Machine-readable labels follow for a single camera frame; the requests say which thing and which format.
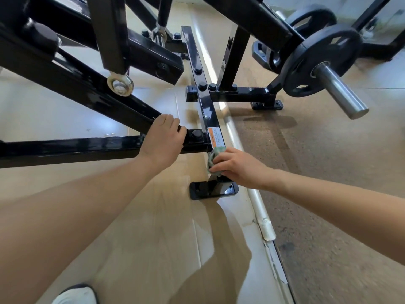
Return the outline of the person's left hand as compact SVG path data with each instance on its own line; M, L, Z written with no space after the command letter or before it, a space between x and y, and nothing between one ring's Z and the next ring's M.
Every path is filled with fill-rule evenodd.
M170 167L178 158L186 136L152 136L151 127L140 148L138 158L154 174Z

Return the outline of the person's right hand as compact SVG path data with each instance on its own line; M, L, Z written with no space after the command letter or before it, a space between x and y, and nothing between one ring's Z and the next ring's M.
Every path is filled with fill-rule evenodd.
M252 155L236 148L226 148L214 160L216 164L229 164L232 173L227 178L249 189L275 192L281 184L280 173L263 164Z

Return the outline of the green cleaning cloth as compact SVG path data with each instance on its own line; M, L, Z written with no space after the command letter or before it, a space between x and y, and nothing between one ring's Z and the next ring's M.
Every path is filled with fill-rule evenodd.
M210 152L210 154L208 155L208 159L207 159L207 171L211 174L214 175L215 177L221 177L222 172L223 171L219 171L219 172L210 172L210 168L212 166L214 166L215 164L213 163L213 160L220 154L225 152L226 147L225 146L217 146L214 147L213 150Z

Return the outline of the black gym machine frame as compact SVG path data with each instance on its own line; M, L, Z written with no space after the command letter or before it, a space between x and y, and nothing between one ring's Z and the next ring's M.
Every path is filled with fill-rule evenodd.
M182 153L213 150L208 127L220 127L214 102L271 99L274 87L247 91L232 85L249 35L275 52L303 41L263 0L203 0L236 24L219 85L207 85L191 27L167 30L173 0L0 0L0 70L5 68L141 135L0 141L0 168L129 158L139 153L160 112L134 96L134 67L175 85L190 62L202 129L188 129Z

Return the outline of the person's right forearm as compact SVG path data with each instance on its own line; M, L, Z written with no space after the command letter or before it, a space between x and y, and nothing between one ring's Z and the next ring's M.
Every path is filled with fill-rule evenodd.
M368 247L405 264L405 199L270 169L267 191L316 214Z

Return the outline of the person's left forearm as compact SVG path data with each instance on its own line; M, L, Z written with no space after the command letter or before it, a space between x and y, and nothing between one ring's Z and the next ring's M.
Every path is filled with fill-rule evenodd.
M163 169L139 155L0 207L0 304L35 304Z

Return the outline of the orange and white warning label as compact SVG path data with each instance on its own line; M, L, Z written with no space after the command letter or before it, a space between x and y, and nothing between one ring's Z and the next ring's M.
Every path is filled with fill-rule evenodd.
M208 127L208 135L212 148L225 147L225 142L220 127Z

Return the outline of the white floor edge strip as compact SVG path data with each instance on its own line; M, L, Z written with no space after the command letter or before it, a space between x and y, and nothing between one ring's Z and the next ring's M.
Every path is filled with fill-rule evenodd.
M195 35L197 50L200 54L202 60L202 67L208 72L208 81L217 82L217 75L215 73L212 59L207 50L204 38L201 33L200 26L196 19L196 11L191 11L191 20L192 20L192 30ZM219 102L214 104L215 109L221 111L221 121L226 127L226 130L229 135L229 141L232 143L232 146L243 151L243 146L240 141L240 137L237 133L235 124L231 117L230 109L225 102ZM262 237L265 241L273 241L276 239L276 233L272 226L271 220L268 216L267 210L263 203L261 194L259 190L256 189L247 189L247 193L250 197L251 204L256 216L256 222L259 225L261 230Z

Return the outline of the black weight plate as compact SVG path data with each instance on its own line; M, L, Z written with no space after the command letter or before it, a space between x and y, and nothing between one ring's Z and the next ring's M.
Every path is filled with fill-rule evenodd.
M256 40L251 46L252 57L265 69L270 70L269 63L266 58L267 46L261 41Z
M270 71L278 75L281 73L285 61L281 58L279 52L274 52L270 48L267 48L266 61L269 65Z
M286 59L281 69L282 88L291 97L307 97L324 89L313 72L326 63L339 76L354 64L362 48L362 37L344 24L327 26L306 38Z
M285 22L306 39L327 26L336 25L337 17L328 7L312 4L296 10L285 19Z

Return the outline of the steel plate loading sleeve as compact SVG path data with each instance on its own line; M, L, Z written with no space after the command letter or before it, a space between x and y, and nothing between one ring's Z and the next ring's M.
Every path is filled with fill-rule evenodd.
M317 65L313 75L349 119L359 119L369 112L366 104L341 80L327 62Z

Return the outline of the white shoe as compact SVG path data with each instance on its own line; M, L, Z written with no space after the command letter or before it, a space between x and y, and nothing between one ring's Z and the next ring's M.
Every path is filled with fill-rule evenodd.
M76 284L62 291L51 304L100 304L94 289L85 283Z

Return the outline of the black metal equipment frame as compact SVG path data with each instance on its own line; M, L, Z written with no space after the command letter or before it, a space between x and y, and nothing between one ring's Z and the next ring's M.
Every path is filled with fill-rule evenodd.
M405 49L405 0L374 0L352 27L362 37L359 58L391 61Z

